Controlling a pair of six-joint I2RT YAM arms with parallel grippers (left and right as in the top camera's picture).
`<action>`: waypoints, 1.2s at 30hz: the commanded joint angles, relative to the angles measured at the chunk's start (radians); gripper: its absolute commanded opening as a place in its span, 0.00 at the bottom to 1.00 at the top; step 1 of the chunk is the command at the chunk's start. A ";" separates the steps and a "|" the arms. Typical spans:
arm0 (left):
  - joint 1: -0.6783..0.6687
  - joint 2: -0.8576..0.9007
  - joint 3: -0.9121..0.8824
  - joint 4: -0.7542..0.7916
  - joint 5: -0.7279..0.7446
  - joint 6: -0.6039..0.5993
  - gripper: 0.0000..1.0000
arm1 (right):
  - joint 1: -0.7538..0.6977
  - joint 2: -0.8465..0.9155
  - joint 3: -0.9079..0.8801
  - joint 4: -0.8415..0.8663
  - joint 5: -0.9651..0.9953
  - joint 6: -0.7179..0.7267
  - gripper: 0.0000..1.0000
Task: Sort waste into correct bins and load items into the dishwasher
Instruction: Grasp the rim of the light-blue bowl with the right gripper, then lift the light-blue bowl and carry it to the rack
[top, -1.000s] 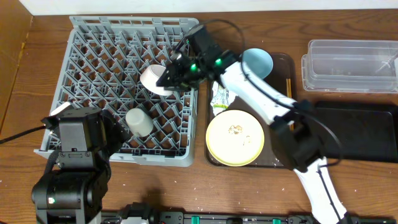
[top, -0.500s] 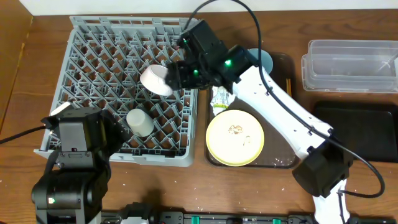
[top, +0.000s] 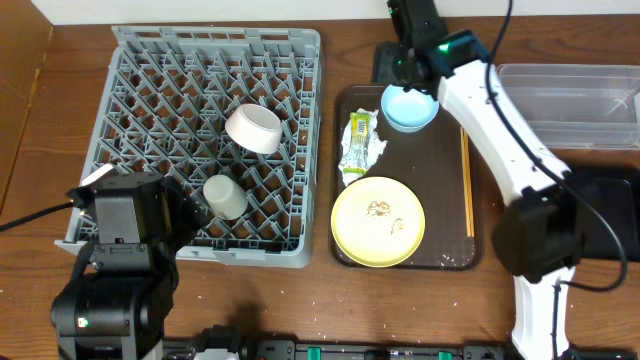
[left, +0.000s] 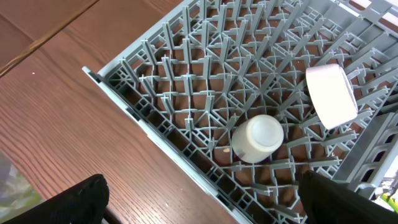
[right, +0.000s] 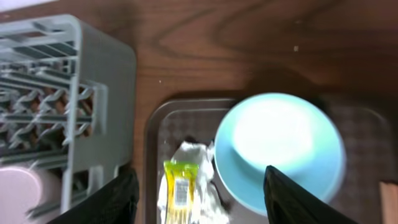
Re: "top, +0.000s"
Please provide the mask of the white cup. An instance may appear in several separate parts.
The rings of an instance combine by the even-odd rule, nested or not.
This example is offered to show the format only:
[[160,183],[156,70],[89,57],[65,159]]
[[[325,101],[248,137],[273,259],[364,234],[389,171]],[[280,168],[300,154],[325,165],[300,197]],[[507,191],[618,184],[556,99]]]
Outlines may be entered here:
[[214,214],[223,220],[243,215],[248,199],[245,190],[226,175],[214,175],[203,186],[203,194]]

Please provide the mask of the light blue bowl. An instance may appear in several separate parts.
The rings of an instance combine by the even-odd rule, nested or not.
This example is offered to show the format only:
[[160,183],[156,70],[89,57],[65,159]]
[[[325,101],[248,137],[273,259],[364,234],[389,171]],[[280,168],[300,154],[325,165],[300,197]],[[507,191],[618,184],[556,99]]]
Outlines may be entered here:
[[440,104],[431,95],[389,85],[381,97],[381,110],[389,125],[402,133],[418,132],[438,114]]

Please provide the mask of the yellow green snack wrapper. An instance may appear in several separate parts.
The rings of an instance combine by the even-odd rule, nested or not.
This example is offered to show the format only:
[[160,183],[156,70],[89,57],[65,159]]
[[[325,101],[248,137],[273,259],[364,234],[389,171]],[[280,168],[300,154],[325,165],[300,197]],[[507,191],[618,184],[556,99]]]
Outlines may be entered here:
[[341,139],[342,155],[338,163],[345,186],[366,175],[387,147],[388,141],[378,134],[377,117],[378,110],[360,108],[350,113]]

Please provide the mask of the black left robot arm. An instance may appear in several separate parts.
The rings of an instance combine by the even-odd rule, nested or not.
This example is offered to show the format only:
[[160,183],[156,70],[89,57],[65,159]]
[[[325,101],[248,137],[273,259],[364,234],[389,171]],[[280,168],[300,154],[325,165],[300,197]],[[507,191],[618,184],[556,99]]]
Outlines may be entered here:
[[164,320],[179,284],[177,252],[206,214],[173,177],[103,176],[67,193],[98,237],[81,247],[51,306],[62,359],[160,357]]

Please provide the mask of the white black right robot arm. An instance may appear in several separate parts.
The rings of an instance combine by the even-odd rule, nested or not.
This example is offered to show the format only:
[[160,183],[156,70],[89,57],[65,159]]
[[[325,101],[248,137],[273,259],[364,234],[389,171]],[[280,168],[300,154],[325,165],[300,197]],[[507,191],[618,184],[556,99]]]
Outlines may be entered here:
[[431,1],[387,4],[399,39],[404,90],[439,101],[488,165],[505,205],[494,251],[513,276],[511,342],[523,359],[568,359],[567,292],[581,260],[581,209],[569,167],[538,139],[501,89],[494,54],[470,30],[451,33]]

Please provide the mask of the white pink bowl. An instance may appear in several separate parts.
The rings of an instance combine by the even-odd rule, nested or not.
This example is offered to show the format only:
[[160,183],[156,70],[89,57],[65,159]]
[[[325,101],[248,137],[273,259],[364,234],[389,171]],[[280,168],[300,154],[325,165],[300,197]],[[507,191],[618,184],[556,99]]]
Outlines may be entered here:
[[240,105],[226,121],[225,130],[243,148],[265,155],[278,151],[283,134],[277,115],[256,104]]

